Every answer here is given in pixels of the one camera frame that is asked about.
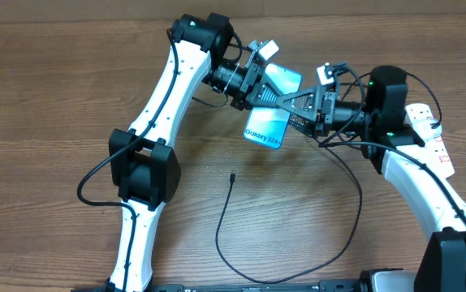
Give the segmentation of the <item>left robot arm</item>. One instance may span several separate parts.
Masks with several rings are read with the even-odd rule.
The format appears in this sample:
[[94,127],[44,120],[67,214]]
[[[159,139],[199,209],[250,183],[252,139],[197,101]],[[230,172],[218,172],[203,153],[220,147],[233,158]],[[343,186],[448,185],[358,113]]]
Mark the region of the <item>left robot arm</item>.
[[274,41],[248,44],[251,55],[244,66],[238,59],[225,58],[239,36],[224,15],[183,15],[167,36],[169,57],[152,96],[128,130],[115,129],[109,139],[107,163],[119,191],[123,221],[108,291],[146,291],[151,285],[158,222],[181,178],[175,141],[198,87],[208,84],[238,110],[254,109],[246,138],[279,148],[289,115],[270,106],[301,83],[300,75],[270,62],[278,52]]

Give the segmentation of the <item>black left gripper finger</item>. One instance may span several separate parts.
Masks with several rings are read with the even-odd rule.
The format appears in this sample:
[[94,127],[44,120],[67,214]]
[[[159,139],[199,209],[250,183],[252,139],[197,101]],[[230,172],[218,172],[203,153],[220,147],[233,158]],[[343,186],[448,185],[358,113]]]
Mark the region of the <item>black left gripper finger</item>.
[[264,76],[261,80],[261,89],[260,92],[272,89],[279,96],[286,95],[290,92],[289,83],[282,78],[277,77],[276,79]]
[[276,108],[276,100],[279,95],[272,89],[266,89],[262,92],[251,93],[246,98],[246,102],[251,108],[263,107],[263,108]]

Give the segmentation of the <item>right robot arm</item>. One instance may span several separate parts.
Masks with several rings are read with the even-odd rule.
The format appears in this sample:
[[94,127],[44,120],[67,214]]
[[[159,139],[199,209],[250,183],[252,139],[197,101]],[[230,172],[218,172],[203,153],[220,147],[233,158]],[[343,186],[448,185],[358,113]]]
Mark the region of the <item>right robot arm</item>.
[[360,291],[466,291],[466,203],[447,181],[454,170],[442,149],[442,125],[429,108],[407,105],[408,72],[375,67],[361,85],[361,102],[337,97],[338,77],[350,67],[319,67],[318,86],[283,95],[276,106],[319,147],[337,146],[337,134],[351,131],[355,146],[407,202],[427,238],[418,270],[376,268],[360,275]]

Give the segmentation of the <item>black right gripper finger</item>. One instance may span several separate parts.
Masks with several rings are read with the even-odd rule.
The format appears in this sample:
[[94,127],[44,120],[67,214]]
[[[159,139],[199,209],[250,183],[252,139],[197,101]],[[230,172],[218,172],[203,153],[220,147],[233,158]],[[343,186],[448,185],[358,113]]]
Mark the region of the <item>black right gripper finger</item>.
[[316,122],[291,114],[288,124],[306,136],[315,136]]
[[318,86],[280,96],[276,106],[309,122],[317,120],[321,92]]

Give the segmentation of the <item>blue Samsung Galaxy smartphone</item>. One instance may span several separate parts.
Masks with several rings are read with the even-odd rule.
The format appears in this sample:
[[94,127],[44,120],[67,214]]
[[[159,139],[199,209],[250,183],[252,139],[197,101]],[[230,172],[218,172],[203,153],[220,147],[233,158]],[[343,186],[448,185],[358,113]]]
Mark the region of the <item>blue Samsung Galaxy smartphone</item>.
[[267,148],[279,149],[287,130],[290,113],[276,107],[278,97],[297,92],[302,75],[270,63],[265,67],[261,83],[253,90],[255,101],[244,128],[244,138]]

